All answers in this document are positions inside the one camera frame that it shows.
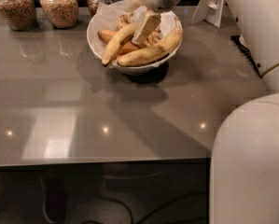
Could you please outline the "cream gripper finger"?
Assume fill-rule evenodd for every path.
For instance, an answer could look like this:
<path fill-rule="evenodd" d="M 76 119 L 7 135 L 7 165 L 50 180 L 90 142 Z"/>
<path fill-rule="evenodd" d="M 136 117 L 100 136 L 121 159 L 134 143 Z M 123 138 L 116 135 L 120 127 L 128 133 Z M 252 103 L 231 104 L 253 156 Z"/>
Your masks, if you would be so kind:
<path fill-rule="evenodd" d="M 133 12 L 144 4 L 143 0 L 127 0 L 124 10 L 126 12 Z"/>

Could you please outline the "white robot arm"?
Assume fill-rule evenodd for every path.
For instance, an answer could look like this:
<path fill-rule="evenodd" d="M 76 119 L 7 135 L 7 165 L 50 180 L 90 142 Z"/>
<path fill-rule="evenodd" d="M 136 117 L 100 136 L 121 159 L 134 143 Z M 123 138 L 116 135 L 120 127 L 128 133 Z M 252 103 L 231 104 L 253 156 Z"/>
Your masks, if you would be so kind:
<path fill-rule="evenodd" d="M 279 0 L 222 0 L 269 95 L 234 110 L 220 126 L 210 169 L 209 224 L 279 224 Z M 201 0 L 192 19 L 219 10 Z"/>

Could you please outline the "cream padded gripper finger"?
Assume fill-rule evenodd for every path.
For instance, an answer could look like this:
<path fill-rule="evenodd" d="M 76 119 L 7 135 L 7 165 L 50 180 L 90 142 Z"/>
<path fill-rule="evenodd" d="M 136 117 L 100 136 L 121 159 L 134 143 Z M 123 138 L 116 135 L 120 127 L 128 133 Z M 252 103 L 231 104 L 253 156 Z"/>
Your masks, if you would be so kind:
<path fill-rule="evenodd" d="M 134 20 L 137 22 L 137 28 L 133 35 L 132 43 L 139 45 L 146 41 L 146 39 L 159 27 L 161 15 L 151 9 L 140 11 L 135 10 L 133 13 Z"/>

